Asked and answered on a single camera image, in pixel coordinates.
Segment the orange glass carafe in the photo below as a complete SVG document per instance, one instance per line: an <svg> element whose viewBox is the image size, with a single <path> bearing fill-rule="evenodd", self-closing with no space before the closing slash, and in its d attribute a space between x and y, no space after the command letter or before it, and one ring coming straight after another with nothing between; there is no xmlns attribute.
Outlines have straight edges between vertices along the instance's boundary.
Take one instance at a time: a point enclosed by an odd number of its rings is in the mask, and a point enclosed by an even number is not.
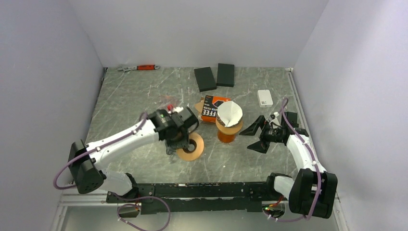
<svg viewBox="0 0 408 231"><path fill-rule="evenodd" d="M236 132L233 134L226 134L219 130L217 132L217 137L222 143L231 143L235 140L236 134Z"/></svg>

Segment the white paper coffee filter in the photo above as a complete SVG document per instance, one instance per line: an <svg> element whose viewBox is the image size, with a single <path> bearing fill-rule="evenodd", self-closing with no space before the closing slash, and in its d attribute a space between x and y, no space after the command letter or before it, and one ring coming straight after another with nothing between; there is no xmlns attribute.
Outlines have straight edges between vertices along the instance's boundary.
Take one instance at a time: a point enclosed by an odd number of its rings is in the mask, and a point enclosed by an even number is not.
<svg viewBox="0 0 408 231"><path fill-rule="evenodd" d="M218 122L227 128L238 125L242 116L242 108L234 101L224 102L217 109Z"/></svg>

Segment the clear glass ribbed dripper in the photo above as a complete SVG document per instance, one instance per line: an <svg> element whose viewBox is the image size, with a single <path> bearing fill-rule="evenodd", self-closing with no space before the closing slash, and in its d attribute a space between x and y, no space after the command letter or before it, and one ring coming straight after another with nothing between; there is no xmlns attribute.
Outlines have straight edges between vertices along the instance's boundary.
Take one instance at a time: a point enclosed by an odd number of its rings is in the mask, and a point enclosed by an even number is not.
<svg viewBox="0 0 408 231"><path fill-rule="evenodd" d="M243 113L240 110L221 110L217 113L217 121L226 128L237 126L242 121Z"/></svg>

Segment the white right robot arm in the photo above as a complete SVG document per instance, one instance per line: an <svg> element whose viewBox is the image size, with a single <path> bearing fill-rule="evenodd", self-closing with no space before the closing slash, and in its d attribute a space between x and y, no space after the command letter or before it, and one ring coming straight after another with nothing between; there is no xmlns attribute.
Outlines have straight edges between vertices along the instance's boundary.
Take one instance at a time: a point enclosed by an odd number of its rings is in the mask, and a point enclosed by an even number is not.
<svg viewBox="0 0 408 231"><path fill-rule="evenodd" d="M285 112L281 124L261 115L242 136L253 136L261 129L259 140L247 146L249 150L265 154L270 144L282 143L292 154L298 173L292 177L271 173L265 186L266 196L276 200L280 196L289 202L289 210L303 218L329 218L332 214L338 179L319 162L313 151L308 132L297 123L297 113Z"/></svg>

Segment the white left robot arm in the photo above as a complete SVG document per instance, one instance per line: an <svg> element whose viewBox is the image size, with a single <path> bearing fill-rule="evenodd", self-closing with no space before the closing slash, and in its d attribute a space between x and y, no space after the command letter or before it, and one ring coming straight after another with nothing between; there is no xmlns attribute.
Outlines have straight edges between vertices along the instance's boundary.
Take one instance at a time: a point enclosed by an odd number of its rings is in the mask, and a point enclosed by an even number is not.
<svg viewBox="0 0 408 231"><path fill-rule="evenodd" d="M162 141L166 153L187 149L192 134L199 126L197 116L189 107L158 109L142 113L137 124L99 141L71 144L68 168L79 194L96 189L118 194L132 202L138 196L137 183L129 173L108 170L116 158L148 144Z"/></svg>

